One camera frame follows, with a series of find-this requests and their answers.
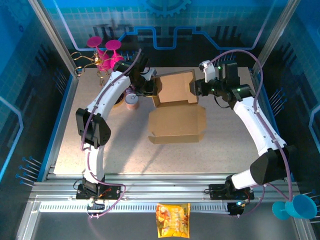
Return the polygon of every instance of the cardboard box lid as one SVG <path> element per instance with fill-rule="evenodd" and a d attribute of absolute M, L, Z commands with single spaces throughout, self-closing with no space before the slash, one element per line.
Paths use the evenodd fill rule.
<path fill-rule="evenodd" d="M 197 143 L 207 126 L 206 110 L 198 104 L 159 107 L 149 113 L 149 140 L 154 144 Z"/>
<path fill-rule="evenodd" d="M 197 103 L 199 98 L 196 94 L 195 81 L 193 69 L 157 76 L 155 84 L 158 93 L 152 97 L 154 106 L 162 107 L 166 105 L 165 103 L 182 101 L 189 104 Z"/>

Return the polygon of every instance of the aluminum frame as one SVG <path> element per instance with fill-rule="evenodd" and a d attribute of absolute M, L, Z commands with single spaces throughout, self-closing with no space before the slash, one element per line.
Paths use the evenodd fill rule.
<path fill-rule="evenodd" d="M 284 33 L 287 24 L 289 23 L 291 17 L 293 16 L 294 12 L 296 11 L 297 6 L 299 5 L 301 0 L 289 0 L 286 6 L 284 7 L 278 21 L 275 23 L 272 32 L 270 33 L 268 39 L 261 50 L 258 60 L 263 67 L 266 63 L 268 57 L 270 56 L 272 50 L 275 48 L 279 38 Z M 255 75 L 259 74 L 260 69 L 257 63 L 253 65 L 253 72 Z"/>
<path fill-rule="evenodd" d="M 158 202 L 191 203 L 192 212 L 208 214 L 228 214 L 226 204 L 235 200 L 210 200 L 204 189 L 209 184 L 223 184 L 229 174 L 106 174 L 108 183 L 122 183 L 127 192 L 114 212 L 150 213 Z M 36 182 L 32 188 L 27 207 L 18 230 L 17 240 L 30 240 L 40 212 L 44 213 L 86 213 L 87 201 L 76 200 L 75 180 L 65 175 L 65 180 L 52 179 Z M 284 194 L 288 195 L 288 183 L 284 180 L 273 182 Z M 300 194 L 296 183 L 293 194 Z M 262 188 L 254 188 L 257 203 L 262 195 Z M 263 203 L 283 201 L 283 197 L 272 187 L 266 187 Z M 114 200 L 107 201 L 107 207 Z M 301 240 L 316 240 L 309 220 L 295 219 L 296 230 Z"/>
<path fill-rule="evenodd" d="M 299 2 L 300 0 L 288 1 L 276 23 L 276 26 L 271 32 L 263 50 L 259 55 L 258 59 L 262 64 L 264 64 L 269 57 Z M 74 74 L 74 69 L 76 67 L 75 63 L 71 59 L 65 44 L 50 20 L 44 6 L 38 0 L 29 0 L 29 3 L 33 7 L 37 17 L 44 26 L 68 70 L 76 79 Z M 257 71 L 256 64 L 254 65 L 253 69 L 256 74 L 259 72 Z M 16 237 L 17 240 L 30 240 L 32 238 L 40 212 L 65 212 L 66 209 L 61 207 L 63 205 L 71 206 L 67 208 L 69 212 L 83 211 L 85 213 L 86 211 L 86 209 L 82 206 L 86 205 L 87 202 L 75 200 L 76 190 L 73 189 L 75 180 L 81 178 L 82 175 L 55 175 L 51 171 L 54 168 L 54 162 L 57 160 L 57 152 L 59 152 L 57 149 L 60 148 L 60 144 L 62 142 L 61 135 L 63 136 L 73 97 L 77 89 L 78 82 L 75 79 L 72 80 L 72 85 L 67 96 L 67 105 L 63 110 L 57 136 L 54 139 L 52 146 L 52 149 L 55 150 L 55 152 L 52 152 L 52 154 L 50 153 L 49 161 L 45 168 L 46 171 L 44 176 L 46 177 L 42 179 L 45 182 L 35 182 L 32 188 L 22 221 L 18 229 Z M 128 191 L 124 195 L 123 200 L 120 201 L 119 206 L 125 206 L 128 204 L 136 206 L 142 203 L 152 207 L 158 202 L 188 202 L 195 206 L 193 210 L 195 212 L 204 211 L 211 214 L 216 213 L 214 210 L 204 210 L 206 207 L 203 206 L 221 205 L 222 211 L 220 213 L 225 214 L 226 211 L 223 209 L 224 204 L 232 201 L 210 200 L 207 195 L 204 195 L 203 190 L 208 187 L 208 184 L 224 183 L 227 176 L 229 176 L 229 174 L 116 174 L 106 175 L 105 179 L 107 179 L 110 183 L 122 183 L 127 185 Z M 288 194 L 288 185 L 285 181 L 276 181 L 274 182 L 274 185 L 283 191 L 284 194 Z M 251 201 L 252 203 L 256 203 L 258 201 L 262 194 L 262 188 L 255 188 L 254 193 L 256 198 L 255 200 Z M 300 194 L 298 186 L 295 183 L 293 184 L 293 194 Z M 281 200 L 282 197 L 275 190 L 273 190 L 273 188 L 266 188 L 263 201 L 264 203 L 273 203 Z M 294 222 L 298 236 L 301 240 L 316 240 L 309 220 L 295 219 Z"/>

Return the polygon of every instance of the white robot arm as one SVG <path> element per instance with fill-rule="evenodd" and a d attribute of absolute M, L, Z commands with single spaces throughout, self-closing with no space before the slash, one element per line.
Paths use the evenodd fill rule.
<path fill-rule="evenodd" d="M 111 109 L 130 86 L 135 88 L 138 95 L 150 96 L 156 92 L 156 85 L 152 80 L 157 74 L 156 70 L 154 68 L 146 70 L 148 59 L 143 54 L 136 54 L 133 59 L 133 62 L 118 62 L 95 100 L 86 109 L 79 108 L 76 112 L 78 133 L 84 140 L 83 149 L 85 149 L 83 184 L 88 191 L 96 195 L 99 195 L 99 181 L 103 181 L 105 176 L 104 147 L 111 135 L 106 120 Z"/>
<path fill-rule="evenodd" d="M 221 62 L 218 65 L 219 78 L 216 77 L 214 66 L 208 63 L 210 62 L 204 61 L 199 65 L 200 70 L 205 73 L 205 79 L 197 81 L 199 93 L 202 96 L 212 94 L 215 97 L 222 97 L 229 104 L 250 133 L 259 155 L 248 170 L 229 176 L 226 188 L 232 192 L 286 177 L 286 168 L 279 153 L 279 147 L 283 149 L 287 158 L 295 154 L 295 147 L 287 146 L 286 142 L 277 135 L 262 112 L 259 103 L 256 102 L 256 111 L 264 121 L 264 124 L 262 123 L 254 109 L 255 93 L 249 85 L 240 84 L 237 63 L 234 61 Z M 275 139 L 270 136 L 266 127 L 276 136 Z"/>

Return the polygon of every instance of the yellow snack bag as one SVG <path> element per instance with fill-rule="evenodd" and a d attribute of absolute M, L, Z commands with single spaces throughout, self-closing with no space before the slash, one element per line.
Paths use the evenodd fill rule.
<path fill-rule="evenodd" d="M 158 238 L 190 238 L 190 203 L 156 205 L 155 218 Z"/>

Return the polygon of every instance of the purple cable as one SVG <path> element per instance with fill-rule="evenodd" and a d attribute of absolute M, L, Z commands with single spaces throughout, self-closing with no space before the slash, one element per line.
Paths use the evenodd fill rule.
<path fill-rule="evenodd" d="M 127 74 L 132 68 L 133 66 L 136 64 L 140 54 L 141 54 L 141 48 L 139 49 L 133 63 L 128 67 L 127 70 L 125 70 L 123 73 L 121 73 L 119 76 L 117 76 L 111 83 L 109 83 L 108 86 L 105 87 L 105 89 L 103 90 L 103 92 L 100 94 L 100 96 L 98 97 L 96 103 L 95 103 L 95 106 L 93 107 L 92 109 L 92 112 L 90 113 L 89 115 L 89 118 L 88 120 L 86 121 L 86 124 L 85 124 L 85 127 L 84 127 L 84 131 L 83 131 L 83 135 L 82 135 L 82 139 L 81 139 L 81 146 L 80 146 L 80 149 L 81 151 L 84 151 L 86 149 L 89 150 L 88 154 L 87 154 L 87 159 L 86 159 L 86 164 L 87 164 L 87 168 L 88 170 L 90 171 L 90 174 L 91 176 L 100 184 L 103 184 L 103 185 L 107 185 L 107 186 L 120 186 L 120 187 L 123 187 L 123 192 L 122 194 L 120 195 L 120 197 L 118 198 L 118 200 L 113 204 L 111 205 L 111 207 L 108 208 L 108 210 L 106 210 L 105 212 L 103 213 L 100 213 L 100 214 L 96 214 L 96 215 L 92 215 L 92 217 L 94 218 L 98 218 L 98 217 L 102 217 L 103 215 L 105 215 L 106 213 L 108 213 L 110 210 L 112 210 L 115 205 L 120 201 L 120 199 L 124 196 L 124 194 L 126 193 L 126 190 L 127 190 L 127 187 L 124 185 L 124 184 L 114 184 L 114 183 L 106 183 L 106 182 L 103 182 L 103 181 L 100 181 L 99 179 L 96 178 L 96 176 L 94 176 L 94 174 L 91 172 L 91 168 L 90 168 L 90 163 L 89 163 L 89 156 L 90 156 L 90 151 L 91 151 L 91 148 L 88 147 L 88 148 L 84 148 L 84 144 L 85 144 L 85 140 L 86 140 L 86 135 L 87 135 L 87 131 L 88 131 L 88 128 L 89 128 L 89 124 L 92 120 L 92 117 L 98 107 L 98 104 L 100 103 L 102 97 L 105 95 L 105 93 L 108 91 L 108 89 L 113 86 L 120 78 L 122 78 L 125 74 Z"/>
<path fill-rule="evenodd" d="M 94 225 L 92 224 L 92 221 L 91 221 L 91 216 L 88 217 L 87 222 L 88 222 L 89 228 L 91 229 L 91 231 L 96 236 L 96 239 L 106 240 L 106 236 L 104 236 L 104 237 L 101 236 L 100 233 L 95 229 L 95 227 L 94 227 Z"/>
<path fill-rule="evenodd" d="M 266 185 L 273 187 L 279 194 L 281 194 L 285 198 L 285 200 L 287 200 L 287 201 L 289 200 L 289 198 L 282 191 L 280 191 L 280 189 L 277 188 L 275 185 L 273 185 L 271 183 L 267 183 Z"/>
<path fill-rule="evenodd" d="M 262 118 L 262 116 L 260 115 L 260 113 L 257 111 L 257 101 L 258 101 L 258 96 L 260 94 L 260 91 L 262 89 L 262 86 L 263 86 L 263 82 L 264 82 L 264 74 L 263 74 L 263 69 L 262 69 L 262 65 L 261 63 L 259 62 L 259 60 L 256 58 L 255 55 L 253 55 L 251 52 L 249 51 L 246 51 L 246 50 L 242 50 L 242 49 L 234 49 L 234 50 L 229 50 L 229 51 L 225 51 L 224 53 L 216 56 L 214 59 L 212 59 L 209 63 L 213 63 L 214 61 L 218 60 L 219 58 L 221 58 L 222 56 L 224 55 L 227 55 L 227 54 L 230 54 L 230 53 L 245 53 L 245 54 L 248 54 L 250 57 L 252 57 L 255 62 L 258 64 L 259 66 L 259 69 L 260 69 L 260 84 L 259 84 L 259 87 L 258 87 L 258 90 L 256 91 L 256 95 L 254 97 L 254 100 L 253 100 L 253 109 L 254 109 L 254 112 L 256 113 L 258 119 L 261 121 L 262 125 L 264 126 L 264 128 L 266 129 L 266 131 L 268 132 L 268 134 L 271 136 L 273 142 L 275 143 L 276 147 L 279 149 L 280 153 L 281 153 L 281 156 L 283 158 L 283 162 L 284 162 L 284 166 L 285 166 L 285 171 L 286 171 L 286 177 L 287 177 L 287 180 L 288 180 L 288 189 L 289 189 L 289 202 L 292 202 L 292 199 L 293 199 L 293 192 L 292 192 L 292 181 L 291 181 L 291 175 L 290 175 L 290 169 L 289 169 L 289 163 L 288 163 L 288 160 L 287 160 L 287 157 L 286 157 L 286 154 L 284 152 L 284 150 L 282 149 L 282 147 L 280 146 L 279 142 L 277 141 L 275 135 L 273 134 L 273 132 L 271 131 L 271 129 L 268 127 L 268 125 L 266 124 L 265 120 Z"/>
<path fill-rule="evenodd" d="M 265 186 L 263 186 L 263 185 L 262 185 L 262 195 L 261 195 L 261 198 L 260 198 L 259 202 L 258 202 L 258 203 L 257 203 L 257 205 L 255 205 L 255 207 L 254 207 L 254 208 L 252 208 L 250 211 L 248 211 L 248 212 L 246 212 L 246 213 L 242 214 L 242 215 L 241 215 L 241 217 L 243 217 L 243 216 L 246 216 L 246 215 L 249 215 L 249 214 L 253 213 L 253 212 L 257 209 L 257 207 L 259 207 L 259 206 L 260 206 L 260 204 L 262 203 L 262 200 L 263 200 L 263 199 L 264 199 L 264 197 L 265 197 L 265 192 L 266 192 Z"/>

